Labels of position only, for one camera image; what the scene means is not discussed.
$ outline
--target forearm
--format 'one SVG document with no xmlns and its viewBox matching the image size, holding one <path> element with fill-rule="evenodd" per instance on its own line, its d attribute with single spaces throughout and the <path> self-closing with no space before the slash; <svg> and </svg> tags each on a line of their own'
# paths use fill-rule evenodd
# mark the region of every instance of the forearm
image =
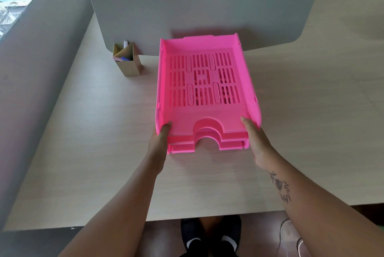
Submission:
<svg viewBox="0 0 384 257">
<path fill-rule="evenodd" d="M 265 157 L 265 168 L 283 206 L 313 256 L 379 256 L 384 252 L 384 233 L 372 222 L 277 152 Z"/>
<path fill-rule="evenodd" d="M 134 256 L 158 170 L 145 158 L 121 190 L 88 222 L 64 256 Z"/>
</svg>

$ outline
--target gray partition panel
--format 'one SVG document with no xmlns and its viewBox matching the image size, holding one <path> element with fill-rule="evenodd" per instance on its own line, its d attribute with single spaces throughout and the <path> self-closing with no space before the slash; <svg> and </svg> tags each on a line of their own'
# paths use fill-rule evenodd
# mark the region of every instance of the gray partition panel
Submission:
<svg viewBox="0 0 384 257">
<path fill-rule="evenodd" d="M 160 38 L 238 33 L 244 51 L 295 41 L 314 0 L 92 0 L 108 50 L 134 41 L 158 55 Z"/>
</svg>

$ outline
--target wooden desk surface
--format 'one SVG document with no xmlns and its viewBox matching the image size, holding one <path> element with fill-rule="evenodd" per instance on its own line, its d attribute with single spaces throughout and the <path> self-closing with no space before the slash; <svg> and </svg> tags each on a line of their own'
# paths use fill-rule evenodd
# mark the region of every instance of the wooden desk surface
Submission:
<svg viewBox="0 0 384 257">
<path fill-rule="evenodd" d="M 384 0 L 316 0 L 299 40 L 246 52 L 263 127 L 346 203 L 384 202 Z M 93 17 L 6 230 L 83 226 L 127 181 L 154 125 L 157 57 L 125 78 Z M 168 156 L 148 221 L 280 210 L 250 150 Z"/>
</svg>

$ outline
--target white sock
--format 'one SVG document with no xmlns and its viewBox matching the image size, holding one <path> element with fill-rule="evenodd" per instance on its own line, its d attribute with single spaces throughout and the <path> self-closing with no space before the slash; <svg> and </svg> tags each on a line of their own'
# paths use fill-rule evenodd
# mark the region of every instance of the white sock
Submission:
<svg viewBox="0 0 384 257">
<path fill-rule="evenodd" d="M 201 241 L 200 238 L 193 238 L 192 240 L 189 240 L 189 241 L 187 242 L 187 249 L 189 248 L 189 245 L 192 243 L 193 240 L 199 240 L 199 241 Z"/>
<path fill-rule="evenodd" d="M 236 242 L 231 238 L 231 237 L 228 237 L 228 236 L 223 236 L 221 238 L 221 241 L 227 241 L 227 242 L 230 242 L 232 247 L 233 247 L 233 250 L 236 252 L 236 249 L 237 249 L 237 244 Z"/>
</svg>

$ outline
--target cardboard pen holder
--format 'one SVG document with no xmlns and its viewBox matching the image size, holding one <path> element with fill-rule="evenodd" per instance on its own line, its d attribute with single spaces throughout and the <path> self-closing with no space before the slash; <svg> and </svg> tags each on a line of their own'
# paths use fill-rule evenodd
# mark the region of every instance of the cardboard pen holder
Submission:
<svg viewBox="0 0 384 257">
<path fill-rule="evenodd" d="M 138 76 L 143 70 L 137 49 L 134 43 L 130 43 L 126 48 L 121 49 L 117 44 L 113 47 L 113 56 L 118 58 L 129 58 L 130 61 L 115 61 L 124 76 Z"/>
</svg>

